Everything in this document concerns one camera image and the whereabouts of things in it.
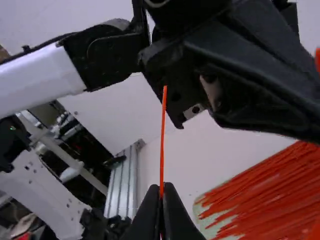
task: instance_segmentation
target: bolt hole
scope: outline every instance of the bolt hole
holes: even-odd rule
[[[175,91],[171,96],[172,102],[178,102],[181,99],[181,94]]]
[[[192,112],[193,112],[194,114],[198,114],[198,113],[200,112],[200,107],[194,106],[194,107],[192,108]]]

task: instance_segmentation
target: metal rod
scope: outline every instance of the metal rod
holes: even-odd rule
[[[19,116],[22,123],[27,128],[28,132],[32,135],[39,136],[43,130],[35,127],[28,119],[26,119],[22,114]],[[39,138],[39,141],[42,142],[46,147],[51,150],[55,155],[57,155],[62,161],[68,164],[71,168],[80,170],[80,175],[87,180],[92,186],[99,190],[103,195],[107,196],[108,188],[102,184],[95,176],[93,176],[88,170],[82,167],[77,160],[71,157],[67,152],[65,152],[60,146],[58,146],[50,137],[42,135]]]

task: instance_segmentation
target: black mount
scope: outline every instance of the black mount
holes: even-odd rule
[[[12,162],[29,149],[29,136],[17,116],[0,119],[0,172],[10,173],[14,169]]]
[[[71,34],[60,41],[80,74],[87,91],[119,83],[141,72],[138,53],[150,45],[143,0],[132,0],[131,22],[112,19]]]

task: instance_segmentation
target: screw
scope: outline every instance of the screw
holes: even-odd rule
[[[193,112],[194,114],[199,113],[199,112],[200,112],[200,107],[198,107],[198,106],[193,107],[193,108],[192,108],[192,112]]]

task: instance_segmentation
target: cable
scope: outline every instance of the cable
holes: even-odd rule
[[[165,166],[165,128],[166,128],[167,86],[163,87],[162,98],[162,123],[160,146],[160,197],[164,196],[164,166]]]

